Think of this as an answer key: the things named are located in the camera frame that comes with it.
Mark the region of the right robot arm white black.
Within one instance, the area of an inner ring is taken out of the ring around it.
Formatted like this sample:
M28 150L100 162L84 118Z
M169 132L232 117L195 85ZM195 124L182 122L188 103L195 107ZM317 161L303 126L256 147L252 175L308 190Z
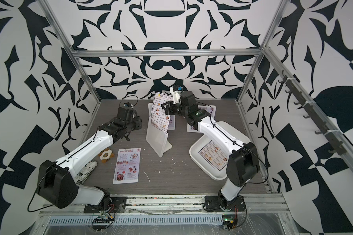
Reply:
M189 125L217 144L225 154L227 180L219 197L223 202L233 201L260 170L256 146L239 140L220 126L208 111L199 108L191 91L174 91L170 88L170 92L173 101L161 105L165 114L183 117Z

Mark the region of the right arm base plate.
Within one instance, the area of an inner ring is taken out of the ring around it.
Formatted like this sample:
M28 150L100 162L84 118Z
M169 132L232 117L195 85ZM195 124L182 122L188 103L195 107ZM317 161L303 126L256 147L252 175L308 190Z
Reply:
M207 212L244 212L246 204L242 196L227 201L223 196L205 196L203 209Z

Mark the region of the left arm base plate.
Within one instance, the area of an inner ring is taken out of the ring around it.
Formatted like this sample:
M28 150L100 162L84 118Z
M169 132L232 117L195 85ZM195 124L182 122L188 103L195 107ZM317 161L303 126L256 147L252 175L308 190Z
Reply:
M115 196L110 198L104 198L99 205L93 206L86 204L84 213L118 213L123 212L126 208L127 197Z

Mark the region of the dim sum menu sheet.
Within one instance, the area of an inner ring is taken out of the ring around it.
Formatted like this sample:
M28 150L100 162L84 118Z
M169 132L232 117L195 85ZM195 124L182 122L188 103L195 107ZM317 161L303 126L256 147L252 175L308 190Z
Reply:
M156 92L154 96L154 102L152 105L151 113L151 124L158 130L167 133L171 117L165 114L162 108L162 104L172 101L173 98L170 95L166 95L160 92Z

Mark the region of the pink special menu sheet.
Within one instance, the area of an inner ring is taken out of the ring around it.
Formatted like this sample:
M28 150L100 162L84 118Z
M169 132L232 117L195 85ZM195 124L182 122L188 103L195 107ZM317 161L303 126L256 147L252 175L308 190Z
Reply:
M113 184L137 183L141 148L120 149L117 155Z

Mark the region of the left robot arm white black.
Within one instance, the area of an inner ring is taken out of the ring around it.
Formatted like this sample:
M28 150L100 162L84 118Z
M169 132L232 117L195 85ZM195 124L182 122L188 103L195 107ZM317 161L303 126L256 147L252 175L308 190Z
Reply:
M46 160L40 165L35 194L59 209L70 204L87 204L98 211L109 209L108 191L78 185L75 177L99 153L141 128L137 112L127 105L120 106L117 116L99 126L86 142L56 161Z

